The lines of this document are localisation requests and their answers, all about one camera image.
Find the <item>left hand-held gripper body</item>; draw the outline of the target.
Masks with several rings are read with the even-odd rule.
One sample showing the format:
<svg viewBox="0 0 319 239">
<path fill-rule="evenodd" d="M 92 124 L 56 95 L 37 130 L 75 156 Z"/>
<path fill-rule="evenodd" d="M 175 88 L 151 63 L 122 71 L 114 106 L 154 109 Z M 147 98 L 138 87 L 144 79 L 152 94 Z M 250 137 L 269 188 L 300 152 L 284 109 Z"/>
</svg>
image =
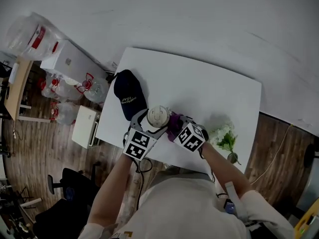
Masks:
<svg viewBox="0 0 319 239">
<path fill-rule="evenodd" d="M 159 139 L 159 130 L 143 131 L 137 118 L 132 118 L 129 130 L 124 136 L 124 154 L 141 161 Z"/>
</svg>

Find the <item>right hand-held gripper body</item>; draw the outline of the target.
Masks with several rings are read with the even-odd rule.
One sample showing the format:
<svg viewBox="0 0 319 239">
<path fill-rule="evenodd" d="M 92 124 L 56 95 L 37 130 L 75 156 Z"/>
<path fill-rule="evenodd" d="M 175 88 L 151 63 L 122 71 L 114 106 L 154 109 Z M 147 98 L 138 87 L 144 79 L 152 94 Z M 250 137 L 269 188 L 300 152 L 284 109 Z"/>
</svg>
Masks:
<svg viewBox="0 0 319 239">
<path fill-rule="evenodd" d="M 190 152 L 196 152 L 206 141 L 208 141 L 208 133 L 205 127 L 188 122 L 173 142 Z"/>
</svg>

